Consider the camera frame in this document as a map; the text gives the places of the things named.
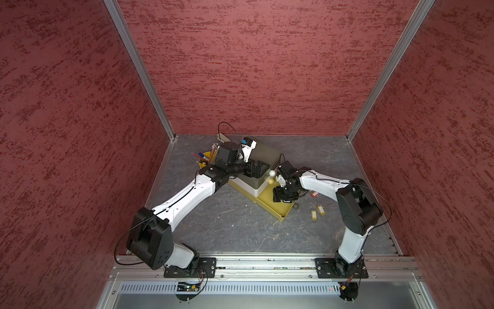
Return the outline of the olive three-drawer desk organizer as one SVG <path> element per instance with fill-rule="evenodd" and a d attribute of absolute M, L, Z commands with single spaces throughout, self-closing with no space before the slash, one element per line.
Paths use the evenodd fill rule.
<path fill-rule="evenodd" d="M 275 178 L 275 171 L 280 163 L 281 152 L 253 136 L 246 136 L 241 141 L 241 150 L 248 158 L 249 171 L 229 180 L 229 184 L 247 198 L 258 198 L 267 188 L 270 180 Z"/>

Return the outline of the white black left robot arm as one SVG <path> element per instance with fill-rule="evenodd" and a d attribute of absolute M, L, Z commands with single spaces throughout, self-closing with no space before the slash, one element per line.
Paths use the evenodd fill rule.
<path fill-rule="evenodd" d="M 251 158 L 256 146 L 257 142 L 248 137 L 239 144 L 222 143 L 188 186 L 166 202 L 152 209 L 143 207 L 135 214 L 127 249 L 153 270 L 165 265 L 189 269 L 197 254 L 192 248 L 175 243 L 173 232 L 189 212 L 226 185 L 231 177 L 261 178 L 270 169 L 268 164 Z"/>

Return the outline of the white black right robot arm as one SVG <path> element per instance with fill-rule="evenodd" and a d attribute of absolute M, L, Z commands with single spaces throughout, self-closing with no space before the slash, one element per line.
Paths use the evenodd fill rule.
<path fill-rule="evenodd" d="M 344 270 L 361 260 L 365 241 L 383 214 L 365 181 L 333 178 L 307 167 L 296 169 L 288 161 L 269 175 L 278 182 L 273 189 L 274 202 L 294 202 L 305 191 L 315 191 L 337 202 L 346 230 L 334 256 L 334 265 Z"/>

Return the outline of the yellow pencil cup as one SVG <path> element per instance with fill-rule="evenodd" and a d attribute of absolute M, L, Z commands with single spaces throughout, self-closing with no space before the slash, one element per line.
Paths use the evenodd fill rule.
<path fill-rule="evenodd" d="M 210 152 L 198 153 L 198 156 L 199 156 L 198 164 L 199 164 L 200 169 L 205 167 L 207 164 L 209 164 L 209 162 L 210 162 L 209 155 L 210 155 Z"/>

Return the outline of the beige eraser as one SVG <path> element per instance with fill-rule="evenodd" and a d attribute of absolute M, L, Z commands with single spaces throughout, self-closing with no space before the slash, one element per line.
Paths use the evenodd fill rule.
<path fill-rule="evenodd" d="M 230 142 L 230 139 L 222 133 L 218 133 L 217 138 L 220 142 Z"/>

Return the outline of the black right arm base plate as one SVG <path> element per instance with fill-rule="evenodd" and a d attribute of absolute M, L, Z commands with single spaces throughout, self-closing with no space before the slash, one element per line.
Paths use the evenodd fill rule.
<path fill-rule="evenodd" d="M 316 258 L 315 269 L 319 279 L 368 279 L 363 257 L 354 263 L 341 258 Z"/>

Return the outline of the aluminium front rail frame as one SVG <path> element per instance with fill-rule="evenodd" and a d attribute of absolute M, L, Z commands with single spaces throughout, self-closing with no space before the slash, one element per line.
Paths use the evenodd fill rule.
<path fill-rule="evenodd" d="M 414 257 L 363 257 L 340 276 L 327 254 L 205 253 L 191 270 L 151 270 L 118 256 L 98 308 L 115 308 L 124 294 L 339 296 L 364 293 L 364 283 L 402 283 L 418 308 L 435 308 Z"/>

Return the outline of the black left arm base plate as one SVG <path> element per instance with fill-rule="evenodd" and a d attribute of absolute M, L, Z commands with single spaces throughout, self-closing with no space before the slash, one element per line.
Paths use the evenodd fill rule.
<path fill-rule="evenodd" d="M 189 266 L 184 269 L 176 266 L 166 265 L 164 278 L 187 278 L 206 279 L 214 278 L 216 273 L 217 259 L 214 257 L 195 257 Z"/>

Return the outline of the left aluminium corner post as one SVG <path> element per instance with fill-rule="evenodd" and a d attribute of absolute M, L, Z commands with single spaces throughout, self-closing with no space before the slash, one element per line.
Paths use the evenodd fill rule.
<path fill-rule="evenodd" d="M 169 140 L 174 143 L 176 140 L 176 133 L 172 128 L 172 124 L 165 113 L 162 102 L 158 96 L 158 92 L 156 91 L 153 81 L 149 75 L 147 68 L 145 67 L 145 63 L 138 51 L 135 40 L 133 39 L 130 29 L 125 21 L 124 15 L 119 7 L 118 1 L 115 0 L 104 0 L 104 4 L 111 16 L 111 19 L 117 29 L 117 32 L 129 54 L 132 63 L 140 77 L 142 84 L 148 94 L 148 97 L 151 100 L 151 103 L 154 106 L 154 109 L 160 119 L 165 132 Z"/>

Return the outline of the aluminium corner post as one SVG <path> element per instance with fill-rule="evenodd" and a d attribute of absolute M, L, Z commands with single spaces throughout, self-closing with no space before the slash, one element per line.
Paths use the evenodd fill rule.
<path fill-rule="evenodd" d="M 391 78 L 394 73 L 396 67 L 400 63 L 400 60 L 404 56 L 407 51 L 410 43 L 413 38 L 417 34 L 420 26 L 424 22 L 427 17 L 430 9 L 433 7 L 435 1 L 434 0 L 420 0 L 414 9 L 409 21 L 407 22 L 404 30 L 401 33 L 400 38 L 398 39 L 395 47 L 393 48 L 390 56 L 387 59 L 378 79 L 374 83 L 374 86 L 368 95 L 364 105 L 362 106 L 360 112 L 358 113 L 355 121 L 353 122 L 351 128 L 349 129 L 346 138 L 349 143 L 355 138 L 357 132 L 361 128 L 364 120 L 370 113 L 374 104 L 378 100 L 381 92 L 386 86 L 387 82 Z"/>
<path fill-rule="evenodd" d="M 147 68 L 145 67 L 145 63 L 138 51 L 135 40 L 133 39 L 130 29 L 125 21 L 124 15 L 119 7 L 118 1 L 115 0 L 104 0 L 104 4 L 111 16 L 111 19 L 117 29 L 117 32 L 129 54 L 132 63 L 140 77 L 142 84 L 148 94 L 148 97 L 151 100 L 151 103 L 154 106 L 154 109 L 160 119 L 165 132 L 169 140 L 174 143 L 176 140 L 176 133 L 172 128 L 172 124 L 165 113 L 162 102 L 158 96 L 158 92 L 156 91 L 153 81 L 149 75 Z"/>

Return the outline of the right aluminium corner post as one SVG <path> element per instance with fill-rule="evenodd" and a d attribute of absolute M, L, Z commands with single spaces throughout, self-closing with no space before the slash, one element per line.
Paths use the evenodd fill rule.
<path fill-rule="evenodd" d="M 364 120 L 370 113 L 374 104 L 378 100 L 381 92 L 386 86 L 387 82 L 391 78 L 394 73 L 396 67 L 400 63 L 400 60 L 404 56 L 407 51 L 410 43 L 413 38 L 417 34 L 420 26 L 424 22 L 427 17 L 430 9 L 433 7 L 435 1 L 434 0 L 420 0 L 414 9 L 409 21 L 407 22 L 404 30 L 401 33 L 400 38 L 398 39 L 395 47 L 393 48 L 390 56 L 387 59 L 378 79 L 374 83 L 374 86 L 368 95 L 364 105 L 362 106 L 360 112 L 358 113 L 355 121 L 353 122 L 351 128 L 349 129 L 346 138 L 349 143 L 355 138 L 357 132 L 361 128 Z"/>

